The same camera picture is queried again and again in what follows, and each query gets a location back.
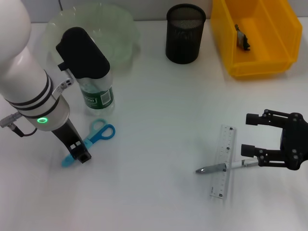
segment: blue scissors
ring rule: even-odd
[[[102,123],[102,125],[98,128],[95,129],[95,125],[97,123]],[[112,134],[110,136],[103,136],[103,133],[107,129],[112,130]],[[83,140],[85,146],[87,149],[89,149],[94,143],[96,143],[99,140],[109,140],[112,137],[114,137],[116,129],[113,125],[108,124],[106,120],[104,119],[97,119],[92,122],[90,126],[90,134]],[[64,160],[62,161],[62,167],[69,167],[74,163],[75,159],[72,157],[71,154],[69,154]]]

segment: green led light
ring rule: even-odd
[[[37,122],[40,123],[40,124],[45,124],[45,123],[47,123],[47,121],[48,121],[48,119],[45,118],[45,117],[39,118],[39,119],[37,120]]]

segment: yellow bin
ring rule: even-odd
[[[250,51],[236,46],[235,24]],[[224,65],[238,79],[284,72],[297,61],[302,25],[287,0],[213,0],[211,25]]]

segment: clear ruler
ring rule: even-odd
[[[223,199],[227,196],[236,128],[222,125],[216,151],[215,164],[226,164],[226,169],[213,173],[211,196]]]

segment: white wall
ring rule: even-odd
[[[129,10],[135,20],[163,20],[168,9],[180,3],[191,3],[201,7],[210,17],[212,0],[60,0],[64,9],[89,1],[110,2]],[[58,0],[22,0],[29,11],[32,22],[47,22],[59,11]],[[297,16],[308,16],[308,0],[289,0]]]
[[[89,1],[109,2],[127,9],[135,20],[165,20],[168,10],[177,4],[191,3],[201,7],[207,18],[212,9],[212,0],[61,0],[63,9]]]
[[[31,22],[45,23],[51,20],[58,12],[60,5],[58,0],[21,0],[27,8]]]

